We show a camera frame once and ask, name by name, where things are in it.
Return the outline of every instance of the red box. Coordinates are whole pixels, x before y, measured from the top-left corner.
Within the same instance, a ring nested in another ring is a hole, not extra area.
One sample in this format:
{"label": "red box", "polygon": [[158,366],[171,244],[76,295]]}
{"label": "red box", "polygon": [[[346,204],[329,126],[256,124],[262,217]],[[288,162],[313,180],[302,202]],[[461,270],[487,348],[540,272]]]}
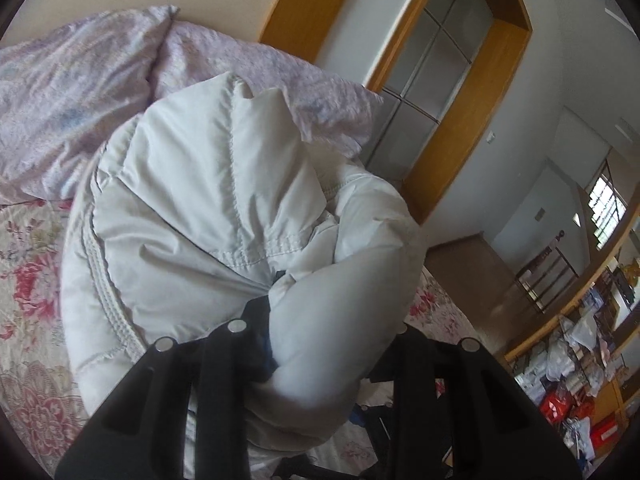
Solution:
{"label": "red box", "polygon": [[546,394],[540,404],[540,412],[549,424],[562,422],[574,404],[574,398],[564,386],[558,386],[554,392]]}
{"label": "red box", "polygon": [[598,449],[599,447],[606,444],[609,440],[614,439],[618,435],[618,422],[616,420],[616,415],[611,413],[607,418],[601,420],[598,424],[596,424],[593,428],[591,428],[591,443],[593,444],[593,449]]}

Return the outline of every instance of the clutter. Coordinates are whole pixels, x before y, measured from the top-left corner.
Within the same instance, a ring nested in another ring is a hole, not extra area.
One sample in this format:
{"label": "clutter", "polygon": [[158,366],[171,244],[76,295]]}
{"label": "clutter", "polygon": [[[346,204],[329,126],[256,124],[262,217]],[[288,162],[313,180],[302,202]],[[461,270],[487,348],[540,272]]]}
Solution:
{"label": "clutter", "polygon": [[591,430],[591,443],[595,449],[604,446],[609,440],[618,434],[618,422],[616,415],[611,413],[607,418],[601,420]]}
{"label": "clutter", "polygon": [[558,339],[549,347],[546,358],[546,378],[559,381],[575,370],[575,363],[569,356],[569,345],[563,339]]}
{"label": "clutter", "polygon": [[594,309],[588,310],[569,331],[567,334],[569,344],[580,343],[589,350],[595,348],[598,327],[596,326],[596,320],[593,319],[594,313]]}
{"label": "clutter", "polygon": [[539,406],[542,402],[542,399],[546,396],[546,390],[544,384],[540,382],[539,379],[535,379],[533,383],[527,384],[525,388],[523,388],[524,392],[527,394],[527,397],[531,399],[536,406]]}
{"label": "clutter", "polygon": [[562,422],[574,404],[574,398],[564,384],[558,383],[555,391],[550,392],[540,404],[540,412],[545,416],[549,424]]}
{"label": "clutter", "polygon": [[597,397],[602,385],[604,384],[604,370],[594,361],[586,367],[583,367],[584,374],[587,376],[589,386],[587,387],[587,395]]}
{"label": "clutter", "polygon": [[592,286],[582,297],[582,304],[587,310],[599,310],[604,305],[604,300],[598,289]]}
{"label": "clutter", "polygon": [[582,453],[585,459],[593,460],[596,453],[590,438],[591,421],[589,417],[568,418],[563,425],[566,429],[564,443],[572,451],[575,449],[575,457],[579,458]]}
{"label": "clutter", "polygon": [[542,353],[544,350],[546,349],[546,344],[544,341],[539,341],[532,349],[531,349],[531,356],[536,356],[540,353]]}
{"label": "clutter", "polygon": [[546,359],[546,350],[543,350],[535,357],[532,357],[529,362],[529,366],[525,368],[523,375],[530,378],[536,378],[543,375],[546,371]]}
{"label": "clutter", "polygon": [[575,405],[569,412],[569,418],[586,418],[593,415],[596,409],[596,402],[593,397],[587,397],[580,404]]}
{"label": "clutter", "polygon": [[558,321],[560,323],[562,333],[564,334],[565,341],[569,342],[567,340],[567,334],[571,332],[572,328],[575,326],[575,323],[566,316],[558,316]]}
{"label": "clutter", "polygon": [[589,383],[582,370],[575,370],[567,376],[567,378],[564,380],[564,384],[572,395],[576,395]]}

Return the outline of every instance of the metal rivet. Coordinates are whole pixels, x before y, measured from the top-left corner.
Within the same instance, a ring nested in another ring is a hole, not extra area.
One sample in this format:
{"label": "metal rivet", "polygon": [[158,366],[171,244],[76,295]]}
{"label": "metal rivet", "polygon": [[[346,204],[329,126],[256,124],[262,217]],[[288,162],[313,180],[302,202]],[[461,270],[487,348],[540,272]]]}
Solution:
{"label": "metal rivet", "polygon": [[460,342],[460,346],[465,352],[477,352],[480,349],[480,342],[472,337],[465,337]]}
{"label": "metal rivet", "polygon": [[242,319],[234,319],[229,321],[229,324],[226,326],[229,332],[237,334],[239,332],[243,332],[246,328],[246,323]]}
{"label": "metal rivet", "polygon": [[159,352],[166,352],[174,347],[174,340],[170,337],[161,337],[155,342],[154,346]]}

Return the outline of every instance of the wooden door frame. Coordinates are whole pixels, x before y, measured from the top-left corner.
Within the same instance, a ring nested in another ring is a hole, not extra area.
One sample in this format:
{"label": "wooden door frame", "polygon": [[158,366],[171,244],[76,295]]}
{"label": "wooden door frame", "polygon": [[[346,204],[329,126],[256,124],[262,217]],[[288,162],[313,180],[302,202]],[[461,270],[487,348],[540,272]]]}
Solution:
{"label": "wooden door frame", "polygon": [[[410,0],[371,73],[380,92],[428,0]],[[481,139],[518,69],[532,32],[523,0],[486,0],[494,14],[480,51],[449,110],[401,186],[409,210],[423,223]]]}
{"label": "wooden door frame", "polygon": [[313,63],[345,0],[275,0],[258,37]]}

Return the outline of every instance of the window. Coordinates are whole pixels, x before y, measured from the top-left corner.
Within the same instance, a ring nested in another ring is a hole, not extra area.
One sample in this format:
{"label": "window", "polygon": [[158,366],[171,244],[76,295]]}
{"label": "window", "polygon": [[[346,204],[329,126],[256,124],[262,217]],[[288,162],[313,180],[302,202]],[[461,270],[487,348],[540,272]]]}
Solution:
{"label": "window", "polygon": [[596,224],[594,234],[598,239],[598,248],[609,240],[626,211],[625,203],[613,187],[610,178],[601,174],[590,194],[589,207],[593,210],[593,223]]}

